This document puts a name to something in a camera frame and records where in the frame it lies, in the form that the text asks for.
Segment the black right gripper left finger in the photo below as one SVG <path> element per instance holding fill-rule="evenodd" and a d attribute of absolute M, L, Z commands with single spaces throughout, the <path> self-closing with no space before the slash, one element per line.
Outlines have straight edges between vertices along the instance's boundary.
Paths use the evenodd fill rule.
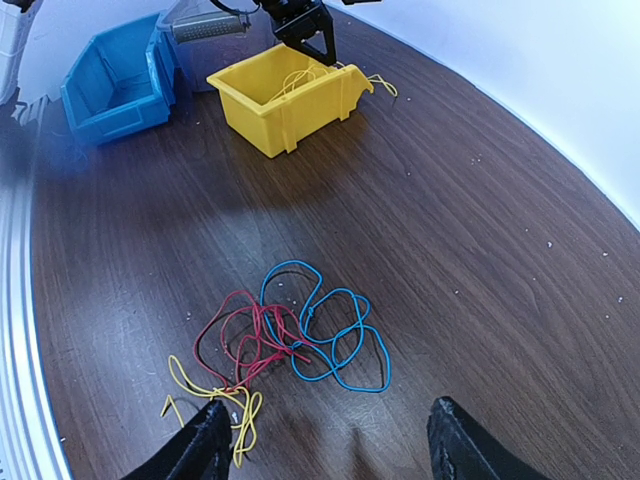
<path fill-rule="evenodd" d="M 227 480 L 232 462 L 231 440 L 229 413 L 221 401 L 211 400 L 124 479 Z"/>

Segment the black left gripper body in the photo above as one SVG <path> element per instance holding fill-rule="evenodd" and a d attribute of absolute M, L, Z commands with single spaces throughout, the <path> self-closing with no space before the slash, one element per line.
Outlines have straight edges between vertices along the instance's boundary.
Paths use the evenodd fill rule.
<path fill-rule="evenodd" d="M 258 1 L 272 20 L 274 35 L 287 45 L 291 37 L 309 39 L 333 19 L 322 1 Z"/>

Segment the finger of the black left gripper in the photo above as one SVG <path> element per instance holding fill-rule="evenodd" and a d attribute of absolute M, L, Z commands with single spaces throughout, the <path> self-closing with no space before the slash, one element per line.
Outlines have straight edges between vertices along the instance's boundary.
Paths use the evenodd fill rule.
<path fill-rule="evenodd" d="M 337 61 L 334 28 L 332 23 L 327 23 L 322 29 L 322 36 L 325 43 L 325 52 L 322 54 L 321 62 L 327 66 L 333 66 Z"/>
<path fill-rule="evenodd" d="M 316 34 L 309 39 L 291 37 L 287 46 L 323 64 L 321 59 L 325 52 L 325 43 L 322 35 Z"/>

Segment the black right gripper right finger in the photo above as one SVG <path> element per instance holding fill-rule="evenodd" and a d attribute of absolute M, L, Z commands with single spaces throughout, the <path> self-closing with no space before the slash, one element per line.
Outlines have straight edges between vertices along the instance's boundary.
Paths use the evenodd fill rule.
<path fill-rule="evenodd" d="M 434 400 L 427 423 L 434 479 L 544 479 L 507 450 L 449 396 Z"/>

